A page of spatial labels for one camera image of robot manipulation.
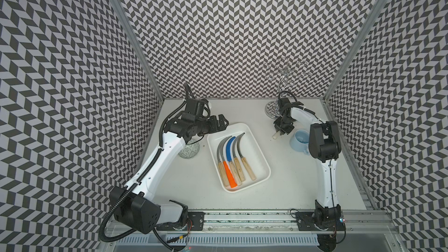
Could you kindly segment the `light blue mug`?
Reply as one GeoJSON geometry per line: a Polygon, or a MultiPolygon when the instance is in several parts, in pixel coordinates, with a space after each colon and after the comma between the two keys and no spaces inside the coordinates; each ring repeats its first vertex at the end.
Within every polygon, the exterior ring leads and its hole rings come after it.
{"type": "Polygon", "coordinates": [[[289,141],[290,147],[296,151],[310,155],[309,152],[309,133],[305,129],[298,129],[289,141]]]}

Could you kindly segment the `wooden handle sickle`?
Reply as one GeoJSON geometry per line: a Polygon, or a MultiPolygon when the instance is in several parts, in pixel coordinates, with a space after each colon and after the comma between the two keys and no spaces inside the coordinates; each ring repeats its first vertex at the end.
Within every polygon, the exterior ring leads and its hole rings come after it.
{"type": "Polygon", "coordinates": [[[242,139],[242,137],[243,137],[244,135],[245,135],[245,133],[242,133],[242,134],[240,134],[240,135],[237,137],[236,147],[237,147],[238,154],[239,154],[239,156],[240,156],[240,158],[241,158],[241,161],[243,162],[243,165],[244,165],[246,171],[248,172],[248,174],[249,174],[251,180],[252,180],[252,181],[255,181],[255,179],[256,179],[256,175],[254,174],[254,171],[252,170],[252,168],[251,168],[251,166],[249,165],[249,163],[248,163],[248,161],[246,160],[246,158],[243,156],[243,154],[242,154],[242,152],[241,152],[241,148],[240,148],[240,142],[241,142],[241,139],[242,139]]]}
{"type": "Polygon", "coordinates": [[[232,153],[233,153],[233,161],[234,161],[237,173],[239,175],[239,179],[240,179],[240,181],[242,183],[242,182],[244,182],[246,180],[246,178],[245,178],[245,175],[244,175],[243,170],[241,168],[241,165],[240,165],[240,162],[239,162],[239,158],[238,158],[238,155],[237,155],[237,144],[238,144],[239,139],[240,139],[241,136],[242,136],[241,134],[238,135],[235,138],[235,140],[233,141],[232,153]]]}

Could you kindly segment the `white plastic storage box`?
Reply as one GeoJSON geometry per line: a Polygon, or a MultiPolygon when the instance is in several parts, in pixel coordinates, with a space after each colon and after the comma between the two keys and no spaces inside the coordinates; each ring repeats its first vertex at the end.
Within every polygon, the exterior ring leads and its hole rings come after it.
{"type": "Polygon", "coordinates": [[[234,194],[266,182],[271,168],[247,124],[237,123],[207,136],[211,157],[224,191],[234,194]]]}

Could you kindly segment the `orange collar sickle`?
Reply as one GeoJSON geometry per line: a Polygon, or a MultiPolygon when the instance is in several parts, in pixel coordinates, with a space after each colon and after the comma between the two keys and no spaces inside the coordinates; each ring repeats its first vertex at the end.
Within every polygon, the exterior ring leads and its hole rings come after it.
{"type": "Polygon", "coordinates": [[[227,141],[230,138],[231,137],[228,136],[228,137],[224,138],[220,142],[220,144],[219,144],[219,154],[220,154],[220,159],[221,159],[222,165],[223,165],[223,167],[225,169],[226,178],[227,178],[227,180],[229,182],[229,186],[230,186],[231,189],[233,189],[233,188],[235,188],[237,186],[237,184],[236,184],[235,179],[234,179],[234,177],[232,175],[232,172],[230,171],[230,168],[228,167],[227,163],[224,162],[224,160],[225,160],[225,158],[224,158],[224,144],[227,143],[227,141]]]}

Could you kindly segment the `blue blade sickle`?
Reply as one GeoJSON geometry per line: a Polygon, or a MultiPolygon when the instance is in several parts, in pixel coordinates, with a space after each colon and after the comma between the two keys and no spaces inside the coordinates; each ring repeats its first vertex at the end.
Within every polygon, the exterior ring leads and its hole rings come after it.
{"type": "Polygon", "coordinates": [[[229,163],[230,170],[233,174],[233,178],[234,178],[237,186],[241,186],[242,181],[240,179],[239,172],[236,168],[234,154],[233,154],[233,143],[234,143],[235,139],[236,139],[236,137],[232,136],[229,139],[229,141],[226,143],[226,159],[227,159],[227,162],[229,163]]]}

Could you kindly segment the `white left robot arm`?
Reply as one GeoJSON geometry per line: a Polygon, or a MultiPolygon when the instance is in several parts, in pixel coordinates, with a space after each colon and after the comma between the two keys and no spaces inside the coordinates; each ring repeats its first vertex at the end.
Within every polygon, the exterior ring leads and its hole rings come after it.
{"type": "Polygon", "coordinates": [[[168,204],[153,202],[158,185],[172,164],[194,136],[203,137],[226,130],[224,115],[212,115],[206,99],[185,98],[182,104],[163,121],[159,143],[140,170],[124,187],[110,193],[111,209],[99,228],[99,239],[116,242],[139,231],[156,232],[165,225],[183,229],[187,225],[188,207],[170,200],[168,204]]]}

